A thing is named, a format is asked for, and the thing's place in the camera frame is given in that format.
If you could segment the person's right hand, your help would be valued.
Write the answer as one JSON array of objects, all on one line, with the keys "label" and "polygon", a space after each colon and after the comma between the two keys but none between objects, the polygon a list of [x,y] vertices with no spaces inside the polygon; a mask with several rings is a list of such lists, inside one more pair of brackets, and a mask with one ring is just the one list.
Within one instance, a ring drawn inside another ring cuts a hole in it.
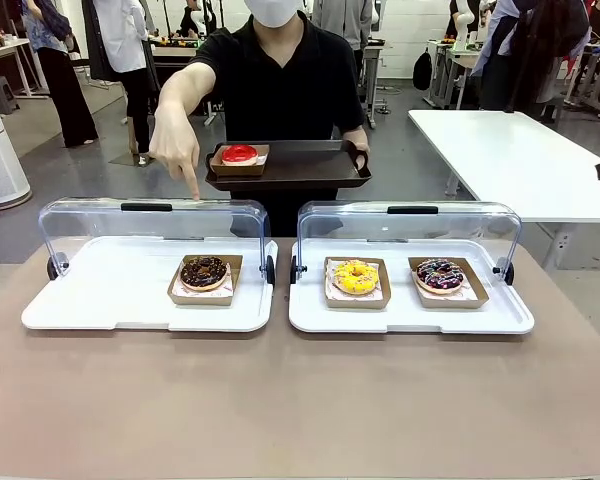
[{"label": "person's right hand", "polygon": [[186,112],[178,106],[160,106],[154,116],[150,154],[169,172],[173,180],[183,180],[194,200],[200,199],[196,176],[200,145]]}]

